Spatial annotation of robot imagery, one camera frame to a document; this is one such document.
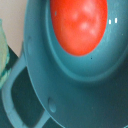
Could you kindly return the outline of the gripper finger with beige pad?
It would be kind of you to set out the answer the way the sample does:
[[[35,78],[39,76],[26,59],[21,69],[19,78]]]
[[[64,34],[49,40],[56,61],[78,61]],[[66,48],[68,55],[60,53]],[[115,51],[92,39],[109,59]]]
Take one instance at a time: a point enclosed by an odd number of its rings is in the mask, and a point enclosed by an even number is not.
[[[9,48],[2,27],[2,20],[0,19],[0,89],[2,88],[10,73],[10,71],[6,69],[6,66],[9,63],[9,59]]]

